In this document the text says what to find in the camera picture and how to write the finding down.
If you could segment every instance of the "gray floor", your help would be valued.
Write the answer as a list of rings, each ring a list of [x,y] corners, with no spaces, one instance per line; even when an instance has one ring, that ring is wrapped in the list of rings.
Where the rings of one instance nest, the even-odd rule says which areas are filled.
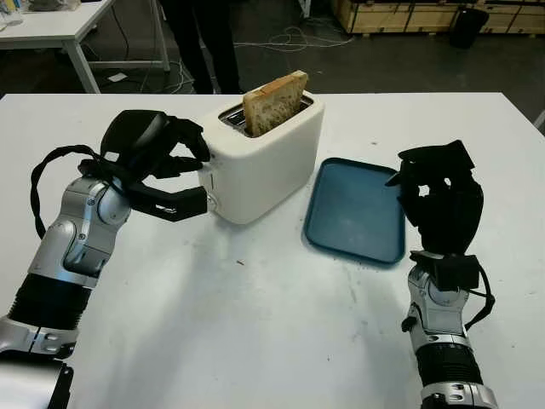
[[[236,43],[270,43],[290,26],[308,36],[293,36],[292,43],[307,40],[313,46],[281,50],[256,46],[236,49],[243,89],[252,89],[295,69],[309,73],[308,88],[321,93],[501,91],[531,121],[545,109],[545,38],[487,35],[471,49],[454,49],[446,35],[382,34],[351,39],[338,26],[328,0],[314,0],[313,19],[302,21],[296,0],[232,1],[232,29]],[[153,52],[153,29],[148,0],[118,0],[118,17],[129,37],[130,59],[148,58]],[[178,61],[174,39],[165,26],[169,55]],[[288,33],[297,34],[291,28]],[[287,36],[275,38],[285,42]],[[90,60],[120,59],[123,38],[108,13],[85,40]],[[315,45],[335,45],[316,47]],[[178,70],[164,75],[147,69],[125,71],[128,80],[111,84],[107,77],[118,70],[96,73],[103,92],[172,92],[165,86],[179,82]],[[179,92],[188,93],[186,84]],[[0,55],[0,95],[26,92],[83,92],[69,62],[53,50],[16,50]]]

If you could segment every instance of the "white desk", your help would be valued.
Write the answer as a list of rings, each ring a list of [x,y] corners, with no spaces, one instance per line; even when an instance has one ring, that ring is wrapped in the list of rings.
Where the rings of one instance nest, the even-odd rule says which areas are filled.
[[[0,101],[0,311],[8,311],[38,238],[30,172],[61,145],[99,147],[123,109],[196,119],[228,95],[7,95]],[[501,94],[322,95],[316,167],[338,156],[399,167],[409,147],[462,138],[485,191],[469,251],[496,294],[470,331],[502,408],[541,407],[545,385],[545,139]],[[80,158],[40,181],[52,222]],[[196,176],[164,183],[191,186]],[[164,222],[134,212],[83,315],[73,408],[416,409],[422,388],[399,329],[410,300],[406,256],[390,269],[305,245],[314,176],[240,227],[204,215]],[[419,249],[407,228],[407,249]],[[470,299],[466,319],[481,307]]]
[[[80,46],[87,33],[115,0],[83,3],[74,11],[23,14],[23,22],[0,32],[0,49],[55,49],[64,47],[86,92],[99,94],[91,67],[149,67],[170,70],[158,6],[152,0],[153,18],[157,30],[161,60],[158,61],[97,61],[88,63]]]

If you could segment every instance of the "black pants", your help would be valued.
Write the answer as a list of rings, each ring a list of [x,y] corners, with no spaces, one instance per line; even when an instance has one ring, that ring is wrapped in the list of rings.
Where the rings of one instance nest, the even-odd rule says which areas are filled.
[[[227,0],[160,0],[180,49],[181,60],[195,82],[197,94],[214,88],[198,42],[198,29],[212,54],[215,76],[222,94],[238,94],[238,68],[229,26]]]

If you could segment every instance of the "table leg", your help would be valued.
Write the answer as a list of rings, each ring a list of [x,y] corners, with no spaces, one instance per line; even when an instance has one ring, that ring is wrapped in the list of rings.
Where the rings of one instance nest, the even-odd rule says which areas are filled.
[[[77,76],[82,82],[85,92],[88,94],[100,94],[99,86],[96,84],[95,77],[93,77],[89,63],[85,59],[79,43],[76,41],[63,41],[62,45],[70,56],[70,60],[76,69]]]
[[[545,124],[545,109],[542,111],[542,113],[539,114],[539,116],[536,118],[536,121],[534,122],[534,126],[538,129],[542,127],[542,125]]]
[[[161,54],[161,61],[163,62],[163,69],[165,72],[170,71],[169,53],[167,52],[167,44],[164,41],[163,26],[161,26],[161,14],[159,13],[159,7],[157,0],[152,0],[153,7],[153,24],[157,30],[159,38],[159,53]]]
[[[312,4],[312,0],[299,0],[299,4],[301,5],[301,10],[303,12],[303,18],[307,19],[310,17],[310,7]]]

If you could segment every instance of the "plastic tray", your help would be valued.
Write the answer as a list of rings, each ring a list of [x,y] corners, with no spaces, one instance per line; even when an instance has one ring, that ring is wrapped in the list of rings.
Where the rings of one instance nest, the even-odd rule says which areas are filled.
[[[319,248],[376,262],[404,254],[399,187],[384,184],[395,170],[342,158],[320,166],[304,232]]]

